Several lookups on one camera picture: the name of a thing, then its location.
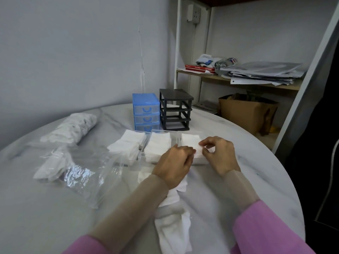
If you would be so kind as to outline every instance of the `black fabric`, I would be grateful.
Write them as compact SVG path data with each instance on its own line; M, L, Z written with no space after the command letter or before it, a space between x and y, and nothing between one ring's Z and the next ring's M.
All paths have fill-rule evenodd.
M337 249L333 239L339 239L339 147L334 158L330 195L318 221L314 221L328 190L332 151L339 139L338 66L337 45L323 98L314 108L307 128L285 163L303 209L306 243L318 254Z

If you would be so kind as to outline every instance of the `electrical socket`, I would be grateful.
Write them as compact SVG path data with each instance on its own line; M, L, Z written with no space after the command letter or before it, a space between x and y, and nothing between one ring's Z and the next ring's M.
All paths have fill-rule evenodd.
M196 4L189 4L187 9L187 21L193 24L199 24L200 22L201 8Z

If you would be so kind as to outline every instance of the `hand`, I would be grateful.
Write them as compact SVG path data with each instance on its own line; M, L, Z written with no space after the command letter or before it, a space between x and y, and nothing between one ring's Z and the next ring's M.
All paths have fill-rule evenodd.
M215 172L221 177L231 170L240 171L240 167L235 158L234 146L231 141L226 141L218 136L207 137L199 145L206 146L202 149L202 154L206 157ZM209 152L208 149L215 146L215 152Z
M163 179L169 189L176 188L189 172L195 152L193 147L174 145L160 157L152 174Z

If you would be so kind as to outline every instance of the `red book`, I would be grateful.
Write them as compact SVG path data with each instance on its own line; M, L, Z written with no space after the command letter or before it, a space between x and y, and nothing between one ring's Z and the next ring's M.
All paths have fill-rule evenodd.
M194 69L194 68L185 68L186 70L192 70L192 71L199 71L199 72L206 72L206 69Z
M215 68L201 67L201 66L197 66L197 65L185 65L185 68L203 69L203 70L208 70L208 71L215 71Z

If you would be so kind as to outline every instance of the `table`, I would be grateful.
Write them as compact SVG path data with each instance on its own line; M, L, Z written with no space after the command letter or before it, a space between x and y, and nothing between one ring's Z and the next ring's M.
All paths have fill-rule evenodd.
M132 104L87 111L98 124L81 141L107 147L133 130ZM301 238L304 220L297 192L278 159L256 137L221 117L193 109L190 128L232 141L242 172L259 197ZM23 136L0 152L0 246L2 253L61 253L78 236L110 213L137 186L136 171L124 169L122 182L92 210L67 188L33 180L41 151L26 144L51 132L63 119ZM231 231L239 211L222 180L209 166L192 167L180 202L191 214L190 239L194 254L229 253ZM132 239L124 253L161 253L153 218Z

